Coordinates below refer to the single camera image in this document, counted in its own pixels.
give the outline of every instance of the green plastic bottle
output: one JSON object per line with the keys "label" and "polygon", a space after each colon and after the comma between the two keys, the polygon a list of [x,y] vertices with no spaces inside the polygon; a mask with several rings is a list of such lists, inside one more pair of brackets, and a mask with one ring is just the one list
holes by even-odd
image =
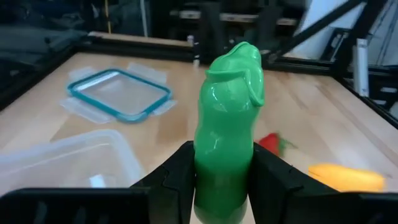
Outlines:
{"label": "green plastic bottle", "polygon": [[263,104],[264,76],[255,46],[238,44],[206,71],[194,140],[195,213],[202,223],[242,221],[253,127]]}

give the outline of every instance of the wooden table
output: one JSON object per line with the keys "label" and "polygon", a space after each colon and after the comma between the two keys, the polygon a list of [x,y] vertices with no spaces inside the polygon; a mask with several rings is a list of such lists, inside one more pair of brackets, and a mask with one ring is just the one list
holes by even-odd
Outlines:
{"label": "wooden table", "polygon": [[[123,35],[106,37],[137,40]],[[187,44],[174,40],[145,41]],[[167,72],[167,84],[174,91],[177,105],[166,114],[139,124],[95,124],[59,105],[67,97],[64,89],[70,71],[87,66],[97,70],[109,66],[126,68],[129,62]],[[205,69],[185,62],[76,54],[0,112],[0,153],[21,151],[95,129],[115,129],[126,137],[149,173],[181,144],[193,139]],[[264,71],[264,75],[266,106],[257,121],[256,139],[269,132],[281,133],[298,146],[288,148],[284,159],[303,172],[309,165],[332,162],[398,179],[398,131],[334,79],[270,71]],[[244,223],[254,223],[251,212]]]}

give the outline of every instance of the green bottle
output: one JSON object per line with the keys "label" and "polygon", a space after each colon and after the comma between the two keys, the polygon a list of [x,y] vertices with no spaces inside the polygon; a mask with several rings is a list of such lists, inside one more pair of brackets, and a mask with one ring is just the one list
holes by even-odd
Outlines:
{"label": "green bottle", "polygon": [[253,127],[264,104],[258,49],[242,42],[206,71],[195,133],[195,213],[204,224],[240,223],[246,213],[246,179]]}

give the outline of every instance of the red pepper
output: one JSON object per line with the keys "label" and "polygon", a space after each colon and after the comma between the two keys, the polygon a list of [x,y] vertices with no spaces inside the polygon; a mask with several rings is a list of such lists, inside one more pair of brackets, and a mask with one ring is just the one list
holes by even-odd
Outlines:
{"label": "red pepper", "polygon": [[286,144],[296,147],[291,142],[282,139],[278,133],[270,133],[259,141],[260,146],[276,156],[283,156],[283,150],[286,148]]}

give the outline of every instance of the plastic container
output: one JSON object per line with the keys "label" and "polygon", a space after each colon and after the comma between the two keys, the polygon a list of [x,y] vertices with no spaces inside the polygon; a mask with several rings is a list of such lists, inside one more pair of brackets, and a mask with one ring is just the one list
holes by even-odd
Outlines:
{"label": "plastic container", "polygon": [[169,101],[171,90],[117,68],[103,70],[67,86],[71,96],[124,122],[140,122]]}
{"label": "plastic container", "polygon": [[0,195],[26,187],[130,187],[142,177],[129,144],[114,130],[0,156]]}

